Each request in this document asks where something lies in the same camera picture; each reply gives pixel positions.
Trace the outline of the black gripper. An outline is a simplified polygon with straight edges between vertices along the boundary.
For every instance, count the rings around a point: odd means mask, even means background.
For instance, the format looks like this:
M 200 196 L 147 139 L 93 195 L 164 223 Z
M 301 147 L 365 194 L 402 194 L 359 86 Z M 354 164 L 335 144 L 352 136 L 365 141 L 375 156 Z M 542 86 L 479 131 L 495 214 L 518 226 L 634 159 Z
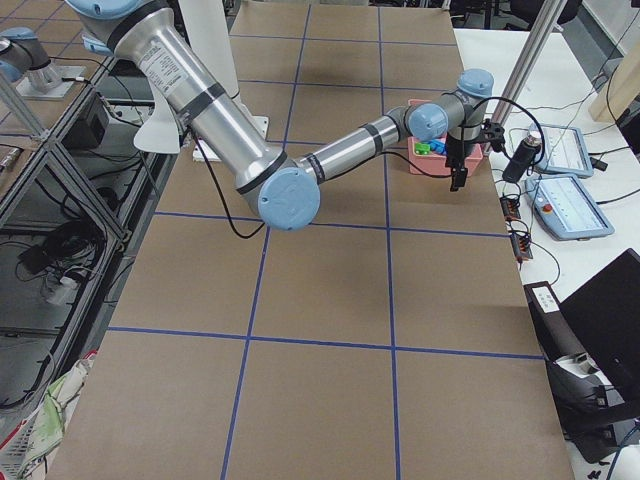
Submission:
M 447 132 L 445 166 L 450 170 L 451 192 L 465 186 L 469 172 L 466 160 L 473 153 L 475 146 L 488 144 L 501 150 L 504 146 L 504 132 L 499 123 L 488 119 L 473 127 L 454 127 Z

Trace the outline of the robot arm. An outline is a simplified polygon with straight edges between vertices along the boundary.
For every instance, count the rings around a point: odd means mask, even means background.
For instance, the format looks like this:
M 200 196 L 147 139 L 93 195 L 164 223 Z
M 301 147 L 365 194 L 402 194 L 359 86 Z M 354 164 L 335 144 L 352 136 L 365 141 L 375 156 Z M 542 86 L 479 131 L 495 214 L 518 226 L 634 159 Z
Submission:
M 435 101 L 397 107 L 300 158 L 269 144 L 174 27 L 164 1 L 72 1 L 86 31 L 117 58 L 133 62 L 180 122 L 198 134 L 235 177 L 235 187 L 272 228 L 299 230 L 321 204 L 320 184 L 383 154 L 406 138 L 445 138 L 452 190 L 463 187 L 469 147 L 481 129 L 493 75 L 468 69 Z

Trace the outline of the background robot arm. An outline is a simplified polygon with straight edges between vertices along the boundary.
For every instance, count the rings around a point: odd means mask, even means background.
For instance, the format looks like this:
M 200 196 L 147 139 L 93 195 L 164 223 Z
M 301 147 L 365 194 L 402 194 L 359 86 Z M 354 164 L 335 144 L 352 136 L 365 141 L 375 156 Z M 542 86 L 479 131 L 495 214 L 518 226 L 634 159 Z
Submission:
M 28 27 L 11 27 L 1 32 L 1 73 L 11 83 L 27 72 L 40 72 L 51 64 L 35 32 Z

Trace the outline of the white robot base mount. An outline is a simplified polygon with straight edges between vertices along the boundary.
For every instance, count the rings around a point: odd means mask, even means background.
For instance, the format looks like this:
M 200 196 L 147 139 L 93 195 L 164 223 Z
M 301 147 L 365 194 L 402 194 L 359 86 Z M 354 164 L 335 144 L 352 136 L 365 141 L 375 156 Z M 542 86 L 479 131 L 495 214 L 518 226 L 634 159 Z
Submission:
M 235 63 L 222 1 L 174 1 L 175 25 L 193 53 L 218 81 L 230 99 L 238 105 L 262 135 L 268 130 L 269 119 L 253 116 L 242 103 Z M 214 92 L 207 92 L 194 106 L 181 114 L 170 113 L 169 105 L 156 89 L 152 90 L 155 108 L 134 136 L 134 146 L 144 152 L 177 154 L 180 149 L 178 127 L 188 126 L 194 116 L 213 102 Z

